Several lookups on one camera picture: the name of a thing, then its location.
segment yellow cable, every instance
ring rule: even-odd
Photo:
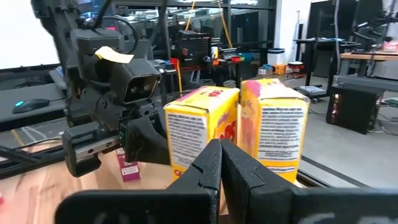
[[[14,138],[17,140],[17,142],[19,143],[20,146],[25,146],[25,143],[23,142],[21,137],[19,137],[19,134],[17,133],[17,131],[15,129],[11,130],[11,133],[14,136]]]
[[[221,7],[220,0],[217,0],[217,3],[218,3],[218,8],[220,9],[221,21],[223,22],[223,27],[224,27],[226,40],[228,41],[228,47],[229,48],[233,48],[231,39],[229,38],[229,32],[228,32],[228,28],[227,28],[226,23],[225,23],[224,14],[223,14],[223,8]]]
[[[177,75],[178,75],[178,88],[180,89],[180,96],[182,96],[180,60],[177,60]]]
[[[192,18],[192,14],[193,14],[193,9],[195,8],[195,3],[196,3],[196,0],[192,2],[191,12],[189,14],[189,18],[188,18],[187,26],[185,27],[185,31],[188,30],[189,24],[191,23],[191,18]]]

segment computer mouse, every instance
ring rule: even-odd
[[[33,100],[24,100],[19,101],[14,105],[12,109],[12,113],[25,113],[28,111],[36,110],[39,108],[43,108],[50,104],[50,100],[46,99],[33,99]]]

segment wooden table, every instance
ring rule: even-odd
[[[352,53],[343,53],[341,54],[342,59],[359,59],[359,60],[371,60],[372,55],[371,54],[352,54]],[[394,53],[394,55],[388,56],[388,55],[374,55],[373,60],[398,60],[397,53]]]
[[[35,146],[39,151],[49,145]],[[1,224],[52,224],[58,204],[81,190],[165,189],[172,183],[171,167],[140,163],[141,179],[124,183],[115,152],[100,155],[102,166],[80,178],[72,177],[64,162],[0,180],[4,203],[0,205]],[[221,193],[221,214],[228,213]]]

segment blue light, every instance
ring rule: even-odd
[[[22,105],[23,103],[24,103],[23,101],[20,101],[20,102],[16,103],[15,106],[20,106],[20,105]]]

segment small pink box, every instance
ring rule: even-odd
[[[123,149],[117,149],[116,154],[118,155],[123,182],[140,179],[138,162],[126,162]]]

